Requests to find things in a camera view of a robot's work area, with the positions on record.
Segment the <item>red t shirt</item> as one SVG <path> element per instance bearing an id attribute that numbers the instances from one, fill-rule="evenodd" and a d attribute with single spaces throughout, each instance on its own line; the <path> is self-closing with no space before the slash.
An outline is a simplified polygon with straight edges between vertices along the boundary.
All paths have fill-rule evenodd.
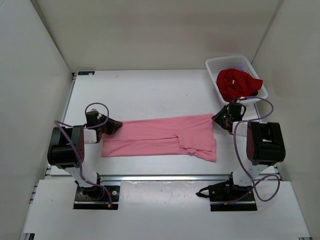
<path id="1" fill-rule="evenodd" d="M 219 72 L 216 79 L 218 90 L 226 102 L 240 97 L 255 97 L 263 86 L 263 80 L 250 74 L 229 68 Z"/>

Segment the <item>pink t shirt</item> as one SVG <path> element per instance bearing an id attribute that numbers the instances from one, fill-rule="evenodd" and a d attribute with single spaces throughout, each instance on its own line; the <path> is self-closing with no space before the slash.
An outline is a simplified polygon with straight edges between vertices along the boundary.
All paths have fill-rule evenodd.
<path id="1" fill-rule="evenodd" d="M 216 162 L 213 114 L 124 121 L 104 135 L 102 157 L 191 155 Z"/>

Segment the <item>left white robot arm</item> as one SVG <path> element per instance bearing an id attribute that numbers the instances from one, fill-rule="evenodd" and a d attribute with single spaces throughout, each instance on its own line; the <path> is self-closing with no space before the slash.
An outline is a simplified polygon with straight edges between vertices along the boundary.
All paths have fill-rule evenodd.
<path id="1" fill-rule="evenodd" d="M 111 204 L 110 192 L 102 185 L 100 175 L 85 162 L 85 145 L 100 143 L 103 135 L 115 134 L 123 123 L 96 109 L 86 112 L 85 118 L 85 124 L 74 126 L 55 121 L 47 160 L 51 166 L 69 173 L 85 196 L 93 201 L 108 201 Z"/>

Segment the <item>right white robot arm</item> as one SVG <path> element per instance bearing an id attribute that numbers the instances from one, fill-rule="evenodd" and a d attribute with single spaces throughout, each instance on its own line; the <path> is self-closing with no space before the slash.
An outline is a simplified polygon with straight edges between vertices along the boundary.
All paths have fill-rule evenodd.
<path id="1" fill-rule="evenodd" d="M 228 179 L 200 189 L 196 195 L 214 205 L 235 204 L 257 190 L 255 178 L 265 169 L 283 162 L 286 156 L 281 126 L 277 122 L 261 123 L 258 118 L 244 120 L 246 106 L 237 100 L 225 105 L 212 120 L 233 136 L 235 155 L 240 158 L 237 137 L 246 140 L 246 160 Z"/>

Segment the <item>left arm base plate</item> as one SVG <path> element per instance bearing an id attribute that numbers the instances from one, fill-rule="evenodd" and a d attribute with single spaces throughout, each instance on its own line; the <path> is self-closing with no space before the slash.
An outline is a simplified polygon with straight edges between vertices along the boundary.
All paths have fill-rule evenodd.
<path id="1" fill-rule="evenodd" d="M 101 187 L 79 187 L 77 186 L 73 209 L 75 210 L 118 210 L 120 200 L 120 184 L 104 185 L 109 195 Z"/>

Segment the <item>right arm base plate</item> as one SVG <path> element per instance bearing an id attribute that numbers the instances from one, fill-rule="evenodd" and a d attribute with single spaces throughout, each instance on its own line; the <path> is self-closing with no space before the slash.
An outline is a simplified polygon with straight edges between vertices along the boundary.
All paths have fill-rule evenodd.
<path id="1" fill-rule="evenodd" d="M 211 212 L 251 212 L 257 211 L 252 187 L 235 187 L 227 183 L 209 186 Z"/>

